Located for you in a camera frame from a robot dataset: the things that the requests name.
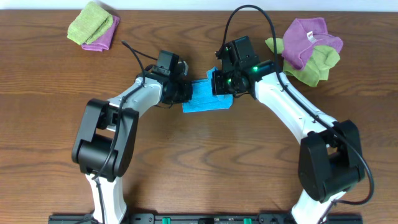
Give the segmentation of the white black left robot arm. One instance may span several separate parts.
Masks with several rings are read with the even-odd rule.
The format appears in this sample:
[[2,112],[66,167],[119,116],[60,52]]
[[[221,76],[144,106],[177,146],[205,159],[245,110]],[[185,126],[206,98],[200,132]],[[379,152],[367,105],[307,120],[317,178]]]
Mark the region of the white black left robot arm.
[[123,175],[131,162],[139,118],[158,103],[174,105],[192,98],[188,65],[154,65],[132,86],[108,100],[93,98],[85,107],[72,160],[90,183],[95,209],[92,223],[122,223],[127,212]]

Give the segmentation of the blue microfiber cloth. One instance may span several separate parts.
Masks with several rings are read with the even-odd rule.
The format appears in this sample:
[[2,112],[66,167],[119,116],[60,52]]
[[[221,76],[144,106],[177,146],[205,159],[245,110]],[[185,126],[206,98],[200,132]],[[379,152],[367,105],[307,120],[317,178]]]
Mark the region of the blue microfiber cloth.
[[213,95],[212,74],[218,71],[216,67],[206,72],[207,78],[192,81],[192,99],[183,103],[184,113],[195,113],[211,110],[228,110],[233,104],[232,95]]

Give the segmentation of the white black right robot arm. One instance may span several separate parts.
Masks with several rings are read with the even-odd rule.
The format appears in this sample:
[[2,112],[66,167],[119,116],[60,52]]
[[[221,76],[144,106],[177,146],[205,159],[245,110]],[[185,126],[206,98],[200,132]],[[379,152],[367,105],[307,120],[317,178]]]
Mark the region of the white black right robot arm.
[[343,196],[369,173],[359,130],[320,111],[271,61],[236,62],[211,74],[214,95],[249,93],[285,124],[300,145],[298,178],[303,191],[284,223],[362,223],[359,215],[332,215]]

